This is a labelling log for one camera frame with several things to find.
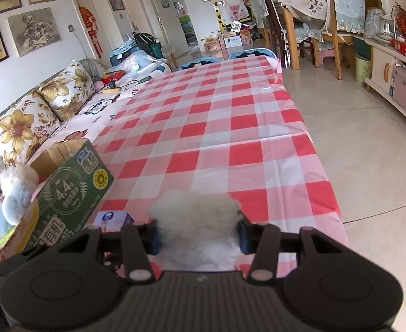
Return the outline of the yellow-green plush toy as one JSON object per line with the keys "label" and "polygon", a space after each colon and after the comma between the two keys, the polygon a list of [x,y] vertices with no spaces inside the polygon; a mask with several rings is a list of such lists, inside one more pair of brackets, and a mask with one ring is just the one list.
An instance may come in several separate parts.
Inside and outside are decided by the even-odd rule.
{"label": "yellow-green plush toy", "polygon": [[8,246],[16,246],[17,251],[25,249],[27,242],[36,228],[40,218],[39,202],[34,200],[19,225],[14,226],[2,239],[0,239],[0,251]]}

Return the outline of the cartoon print sofa sheet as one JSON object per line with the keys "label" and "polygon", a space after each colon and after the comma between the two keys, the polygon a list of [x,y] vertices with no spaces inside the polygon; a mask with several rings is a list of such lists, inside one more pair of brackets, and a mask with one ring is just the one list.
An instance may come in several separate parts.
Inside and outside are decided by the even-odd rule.
{"label": "cartoon print sofa sheet", "polygon": [[98,137],[102,130],[116,117],[117,113],[138,94],[152,79],[163,77],[174,72],[169,64],[154,64],[140,76],[134,78],[124,75],[117,81],[117,91],[105,93],[101,90],[69,120],[61,122],[58,129],[43,142],[30,158],[31,164],[46,149],[61,142],[86,138],[91,142]]}

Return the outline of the red white checkered tablecloth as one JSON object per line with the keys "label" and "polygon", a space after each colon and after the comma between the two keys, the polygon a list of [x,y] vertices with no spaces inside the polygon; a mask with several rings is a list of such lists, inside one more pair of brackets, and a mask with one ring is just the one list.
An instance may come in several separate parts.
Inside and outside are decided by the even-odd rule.
{"label": "red white checkered tablecloth", "polygon": [[182,190],[226,194],[251,223],[292,233],[316,229],[348,242],[311,136],[279,64],[269,58],[155,79],[94,145],[114,177],[103,208],[125,211],[135,223],[156,224],[150,206],[165,192]]}

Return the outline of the blue chair back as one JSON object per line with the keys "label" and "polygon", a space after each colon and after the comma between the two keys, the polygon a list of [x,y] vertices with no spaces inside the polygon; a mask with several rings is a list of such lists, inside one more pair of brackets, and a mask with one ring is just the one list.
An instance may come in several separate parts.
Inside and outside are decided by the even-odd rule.
{"label": "blue chair back", "polygon": [[272,50],[259,47],[232,53],[229,57],[229,60],[234,60],[237,58],[246,58],[249,56],[267,56],[270,58],[277,58],[276,54]]}

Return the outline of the light blue fluffy plush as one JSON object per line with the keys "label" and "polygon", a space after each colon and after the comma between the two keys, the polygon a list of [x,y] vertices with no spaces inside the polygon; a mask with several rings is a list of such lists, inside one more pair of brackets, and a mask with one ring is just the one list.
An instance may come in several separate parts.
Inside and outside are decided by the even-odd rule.
{"label": "light blue fluffy plush", "polygon": [[19,225],[40,183],[29,165],[10,166],[0,173],[3,201],[0,202],[0,240]]}

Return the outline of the green printed cardboard box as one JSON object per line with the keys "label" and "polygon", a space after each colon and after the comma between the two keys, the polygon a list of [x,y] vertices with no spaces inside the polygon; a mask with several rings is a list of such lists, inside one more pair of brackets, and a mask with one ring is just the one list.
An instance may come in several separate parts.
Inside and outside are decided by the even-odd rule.
{"label": "green printed cardboard box", "polygon": [[[24,250],[53,246],[83,229],[114,182],[92,142],[85,138],[48,148],[31,166],[42,181],[34,198],[39,202],[40,218]],[[20,252],[13,245],[3,248],[0,263]]]}

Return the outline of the green waste bin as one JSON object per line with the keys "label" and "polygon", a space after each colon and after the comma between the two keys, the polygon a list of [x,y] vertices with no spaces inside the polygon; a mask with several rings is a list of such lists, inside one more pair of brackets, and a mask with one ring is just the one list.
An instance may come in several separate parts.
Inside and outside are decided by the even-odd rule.
{"label": "green waste bin", "polygon": [[371,77],[371,62],[368,58],[356,55],[356,80],[360,85],[365,84],[365,79]]}

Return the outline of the floral cushion sofa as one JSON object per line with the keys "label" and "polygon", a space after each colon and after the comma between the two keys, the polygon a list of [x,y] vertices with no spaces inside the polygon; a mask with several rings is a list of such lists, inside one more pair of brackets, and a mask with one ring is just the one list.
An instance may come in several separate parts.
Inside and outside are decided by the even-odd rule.
{"label": "floral cushion sofa", "polygon": [[0,170],[29,164],[57,143],[93,141],[112,118],[94,83],[97,61],[74,61],[6,107],[0,114]]}

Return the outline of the wooden dining chair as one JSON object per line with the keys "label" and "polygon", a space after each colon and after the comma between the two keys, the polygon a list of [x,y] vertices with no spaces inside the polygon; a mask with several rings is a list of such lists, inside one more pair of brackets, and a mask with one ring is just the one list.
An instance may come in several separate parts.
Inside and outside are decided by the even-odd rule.
{"label": "wooden dining chair", "polygon": [[315,67],[320,67],[319,43],[332,43],[336,79],[342,79],[342,44],[352,44],[353,35],[361,35],[365,25],[365,0],[326,0],[326,20],[319,35],[312,38]]}

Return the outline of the cream sideboard cabinet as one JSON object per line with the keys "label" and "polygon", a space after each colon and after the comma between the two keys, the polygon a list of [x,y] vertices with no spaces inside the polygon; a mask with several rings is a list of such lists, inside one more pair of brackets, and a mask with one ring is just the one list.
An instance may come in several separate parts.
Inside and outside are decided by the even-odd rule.
{"label": "cream sideboard cabinet", "polygon": [[370,48],[371,75],[364,84],[377,92],[406,118],[406,56],[386,43],[355,37],[354,45]]}

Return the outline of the grey sketch wall picture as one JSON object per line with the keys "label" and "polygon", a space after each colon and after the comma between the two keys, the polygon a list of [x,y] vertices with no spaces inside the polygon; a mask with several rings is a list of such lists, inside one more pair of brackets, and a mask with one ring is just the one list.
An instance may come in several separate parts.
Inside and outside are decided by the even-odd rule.
{"label": "grey sketch wall picture", "polygon": [[61,41],[50,7],[10,16],[7,22],[20,57]]}

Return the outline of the white fluffy plush toy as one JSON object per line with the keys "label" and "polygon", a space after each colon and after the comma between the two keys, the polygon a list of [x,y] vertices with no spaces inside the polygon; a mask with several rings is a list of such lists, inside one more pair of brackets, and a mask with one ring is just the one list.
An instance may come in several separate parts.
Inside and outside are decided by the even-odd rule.
{"label": "white fluffy plush toy", "polygon": [[166,271],[233,271],[241,256],[241,204],[226,194],[169,190],[148,213],[161,240],[156,262]]}

